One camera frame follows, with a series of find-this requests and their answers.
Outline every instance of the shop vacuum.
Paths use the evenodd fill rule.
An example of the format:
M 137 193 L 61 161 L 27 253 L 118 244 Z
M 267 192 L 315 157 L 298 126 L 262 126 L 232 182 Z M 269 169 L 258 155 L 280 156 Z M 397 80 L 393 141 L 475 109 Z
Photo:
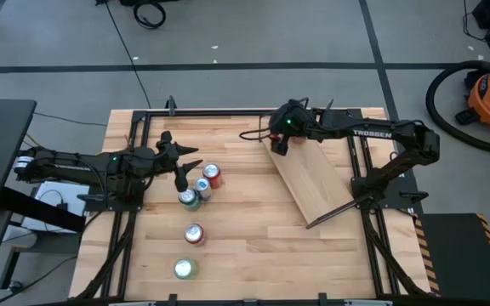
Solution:
M 436 90 L 440 84 L 452 74 L 462 71 L 468 72 L 464 80 L 467 89 L 470 90 L 466 110 L 455 115 L 458 124 L 468 125 L 473 122 L 483 122 L 490 126 L 490 63 L 480 60 L 469 60 L 442 71 L 429 86 L 426 93 L 426 109 L 428 110 L 432 121 L 442 130 L 452 135 L 454 138 L 472 145 L 478 149 L 490 152 L 490 143 L 477 139 L 453 127 L 445 121 L 434 104 Z

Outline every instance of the black hose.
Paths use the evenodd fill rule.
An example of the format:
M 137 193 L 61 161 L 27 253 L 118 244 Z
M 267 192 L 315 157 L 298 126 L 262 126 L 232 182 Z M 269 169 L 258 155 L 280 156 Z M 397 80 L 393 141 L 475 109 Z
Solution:
M 442 116 L 440 116 L 440 113 L 438 113 L 438 110 L 436 109 L 436 106 L 434 105 L 434 96 L 436 94 L 436 90 L 440 86 L 440 84 L 445 80 L 447 77 L 451 76 L 452 74 L 466 70 L 466 69 L 476 69 L 480 72 L 483 73 L 490 73 L 490 63 L 487 63 L 485 61 L 480 61 L 480 60 L 469 60 L 465 61 L 459 64 L 456 64 L 452 67 L 447 68 L 445 71 L 442 71 L 435 79 L 432 81 L 432 84 L 429 86 L 429 89 L 426 92 L 426 110 L 429 112 L 430 117 L 432 118 L 432 121 L 440 127 L 442 130 L 453 136 L 454 138 L 471 145 L 473 147 L 476 147 L 477 149 L 480 150 L 485 150 L 487 152 L 490 152 L 490 143 L 487 141 L 483 141 L 480 139 L 477 139 L 475 137 L 470 136 L 467 133 L 464 133 L 457 128 L 453 127 L 451 124 L 449 124 L 447 121 L 445 121 Z
M 145 17 L 141 16 L 141 14 L 139 14 L 138 11 L 139 11 L 140 7 L 142 7 L 143 5 L 147 5 L 147 4 L 152 5 L 157 10 L 159 10 L 160 13 L 162 13 L 162 19 L 158 23 L 153 24 L 147 18 L 145 18 Z M 164 22 L 166 22 L 166 10 L 163 9 L 162 5 L 160 5 L 160 3 L 158 3 L 158 1 L 156 1 L 156 0 L 142 0 L 142 1 L 137 2 L 134 5 L 134 18 L 135 18 L 135 21 L 137 21 L 137 23 L 140 24 L 140 26 L 144 27 L 147 30 L 154 30 L 154 29 L 159 28 L 160 26 L 162 26 L 164 24 Z

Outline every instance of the wooden table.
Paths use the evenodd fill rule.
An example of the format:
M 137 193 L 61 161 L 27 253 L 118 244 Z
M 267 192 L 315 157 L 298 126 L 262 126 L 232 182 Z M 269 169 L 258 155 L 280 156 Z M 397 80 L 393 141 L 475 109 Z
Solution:
M 126 147 L 132 112 L 112 111 L 103 151 Z M 382 108 L 365 108 L 362 114 L 385 118 Z M 197 212 L 187 212 L 179 204 L 173 174 L 155 179 L 146 191 L 135 227 L 126 300 L 167 300 L 170 293 L 177 293 L 179 300 L 316 299 L 319 292 L 327 293 L 328 298 L 374 298 L 360 213 L 351 209 L 306 230 L 306 222 L 266 148 L 237 136 L 257 128 L 258 121 L 257 116 L 152 120 L 149 146 L 154 146 L 160 132 L 170 130 L 174 141 L 200 148 L 181 157 L 180 162 L 204 160 L 188 175 L 190 181 L 201 175 L 206 162 L 215 162 L 222 169 L 225 184 L 214 190 L 211 202 Z M 393 144 L 381 139 L 368 142 L 373 165 L 383 166 Z M 325 141 L 322 148 L 348 182 L 352 169 L 346 140 Z M 362 156 L 359 160 L 365 173 Z M 394 210 L 384 212 L 396 259 L 419 287 L 429 291 L 412 219 Z M 113 216 L 113 212 L 104 212 L 84 233 L 70 296 L 81 292 L 105 261 Z M 205 246 L 194 247 L 183 239 L 190 223 L 205 228 Z M 200 272 L 195 280 L 175 278 L 174 262 L 183 257 L 198 262 Z M 378 257 L 388 292 L 385 263 Z M 112 294 L 116 293 L 119 267 L 117 263 Z

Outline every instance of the butcher block table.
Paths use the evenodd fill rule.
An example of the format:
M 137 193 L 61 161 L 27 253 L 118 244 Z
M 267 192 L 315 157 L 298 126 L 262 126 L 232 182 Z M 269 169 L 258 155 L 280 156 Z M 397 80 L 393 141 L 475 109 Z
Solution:
M 111 112 L 103 151 L 126 148 L 132 113 Z M 382 108 L 363 108 L 362 114 L 385 118 Z M 125 300 L 168 300 L 171 293 L 179 300 L 317 299 L 319 292 L 325 292 L 328 298 L 375 298 L 360 212 L 351 209 L 305 229 L 305 219 L 265 146 L 238 137 L 240 132 L 258 125 L 257 116 L 152 119 L 150 147 L 162 131 L 169 130 L 175 142 L 199 148 L 179 160 L 185 163 L 203 159 L 188 174 L 189 182 L 200 177 L 202 167 L 210 162 L 219 165 L 225 182 L 213 190 L 210 202 L 196 212 L 187 212 L 179 203 L 174 175 L 155 178 L 137 217 Z M 141 131 L 139 127 L 136 144 L 140 143 Z M 368 143 L 375 167 L 389 161 L 394 150 L 391 141 L 368 139 Z M 327 140 L 321 147 L 350 187 L 353 173 L 346 140 Z M 428 292 L 413 219 L 395 210 L 385 209 L 384 214 L 395 258 Z M 103 212 L 84 232 L 70 296 L 81 292 L 105 261 L 113 218 L 113 212 Z M 185 241 L 185 227 L 192 223 L 205 229 L 204 246 L 195 247 Z M 199 274 L 195 280 L 174 276 L 174 263 L 179 258 L 197 262 Z M 385 263 L 380 255 L 378 258 L 385 292 L 390 292 Z M 119 274 L 117 262 L 111 295 L 117 292 Z

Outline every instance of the soda can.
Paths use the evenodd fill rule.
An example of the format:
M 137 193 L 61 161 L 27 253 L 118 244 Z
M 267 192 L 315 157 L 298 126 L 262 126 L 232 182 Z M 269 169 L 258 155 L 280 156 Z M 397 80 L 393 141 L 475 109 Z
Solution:
M 204 201 L 211 200 L 211 186 L 209 185 L 209 180 L 206 178 L 199 178 L 194 184 L 197 193 L 200 195 L 200 199 Z
M 200 224 L 190 224 L 186 227 L 185 240 L 194 247 L 202 246 L 205 243 L 205 232 Z
M 183 203 L 185 209 L 189 212 L 198 210 L 202 203 L 200 202 L 200 196 L 192 188 L 179 193 L 179 201 Z
M 213 189 L 219 188 L 223 183 L 220 168 L 215 164 L 206 165 L 203 168 L 203 176 L 209 180 L 209 184 Z
M 182 258 L 175 262 L 174 273 L 178 279 L 193 280 L 197 275 L 197 264 L 189 258 Z

